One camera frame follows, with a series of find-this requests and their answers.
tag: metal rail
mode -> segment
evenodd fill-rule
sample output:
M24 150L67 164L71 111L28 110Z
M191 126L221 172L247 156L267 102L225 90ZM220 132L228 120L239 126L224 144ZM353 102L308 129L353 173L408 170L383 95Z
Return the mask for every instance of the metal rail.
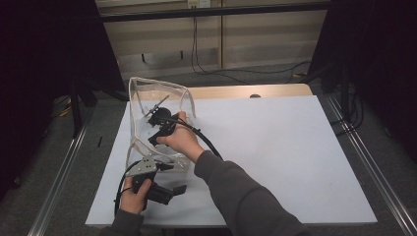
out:
M175 18L194 18L194 17L212 17L212 16L231 16L261 13L283 13L283 12L306 12L321 11L330 8L346 8L359 4L357 1L337 1L337 2L313 2L313 3L296 3L296 4L275 4L265 6L244 6L244 7L217 7L217 8L199 8L199 9L181 9L157 12L140 12L140 13L123 13L123 14L101 14L99 17L72 17L67 19L74 22L131 22L158 19L175 19Z
M37 213L36 219L30 228L28 236L42 236L48 226L49 220L52 216L53 210L58 204L59 196L64 188L68 174L70 173L71 167L77 157L77 152L80 149L81 143L83 142L86 134L86 128L89 124L94 108L89 109L86 115L86 122L78 133L77 137L74 138L70 144L70 147L65 155L64 161L62 162L61 168L55 177L55 180L48 192L45 201L42 204L39 212Z
M336 98L328 97L328 103L330 104L330 107L336 117L342 120L343 116L340 112L341 107ZM391 210L404 234L407 236L417 235L417 227L414 219L411 217L407 208L402 203L402 200L395 193L394 189L387 181L387 178L384 176L377 162L365 147L365 144L362 142L358 133L354 130L351 124L344 121L341 122L341 124L343 130L346 132L347 137L356 149L359 157L367 168L368 173L371 175L372 179L377 185L377 188L380 190L381 195L386 201L389 209Z

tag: wall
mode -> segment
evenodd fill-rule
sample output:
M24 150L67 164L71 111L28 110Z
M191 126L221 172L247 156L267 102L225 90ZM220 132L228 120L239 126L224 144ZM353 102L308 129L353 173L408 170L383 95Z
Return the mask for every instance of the wall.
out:
M308 1L224 0L223 5L232 7L296 2ZM219 4L220 1L211 1L212 7L218 7ZM187 1L175 1L106 7L99 8L99 11L106 14L186 8ZM217 51L216 61L219 67L224 68L303 61L313 56L325 15L326 11L224 16L223 29L221 17L198 18L199 50L214 48ZM105 27L117 57L191 51L193 46L193 19L106 23Z

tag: clear plastic box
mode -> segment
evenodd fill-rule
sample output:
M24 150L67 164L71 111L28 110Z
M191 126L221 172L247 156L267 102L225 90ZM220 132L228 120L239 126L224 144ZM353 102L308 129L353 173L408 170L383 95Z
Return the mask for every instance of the clear plastic box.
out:
M186 87L168 82L133 77L129 82L131 145L129 147L126 166L140 160L145 155L151 155L155 161L173 165L170 171L187 171L190 160L182 153L165 145L154 147L148 138L159 131L158 126L152 126L148 120L149 112L159 104L176 114L186 112L187 122L193 124L196 111L192 95Z

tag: left hand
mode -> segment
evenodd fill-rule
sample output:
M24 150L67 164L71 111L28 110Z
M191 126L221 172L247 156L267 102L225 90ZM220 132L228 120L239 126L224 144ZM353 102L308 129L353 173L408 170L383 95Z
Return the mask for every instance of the left hand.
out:
M147 196L151 184L152 181L150 179L146 179L137 194L133 192L133 189L124 191L122 194L120 208L129 213L140 214L144 209L145 198ZM132 177L126 177L123 189L128 189L132 187Z

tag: gray floor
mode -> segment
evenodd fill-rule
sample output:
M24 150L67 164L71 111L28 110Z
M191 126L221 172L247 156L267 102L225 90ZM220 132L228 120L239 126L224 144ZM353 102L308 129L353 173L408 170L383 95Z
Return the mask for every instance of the gray floor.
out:
M251 67L250 69L278 71L289 66ZM293 73L306 72L307 68L308 64L297 68ZM292 82L294 80L291 79L291 74L290 71L269 75L228 72L227 76L247 84L257 85ZM219 75L160 75L157 78L187 87L243 85L241 82ZM314 81L311 88L314 94L319 97L329 121L336 120L327 103L327 96L321 92L320 81ZM98 233L97 229L85 226L84 223L126 105L124 102L106 95L99 94L98 96L100 100L93 111L83 144L70 175L66 179L66 184L50 218L45 235L96 235ZM83 111L86 114L87 108L83 108ZM10 190L0 203L0 235L28 235L72 141L72 129L71 114L63 118L57 117L52 121L47 136L22 176L22 187ZM334 129L338 132L340 127L336 125ZM416 162L407 156L401 144L387 136L384 124L366 104L365 120L358 129L358 133L404 205L413 217L417 218ZM403 235L355 148L345 135L339 136L338 139L379 222L362 226L311 226L312 231L317 235ZM149 235L161 235L159 229L146 229L146 232ZM194 235L209 234L200 231Z

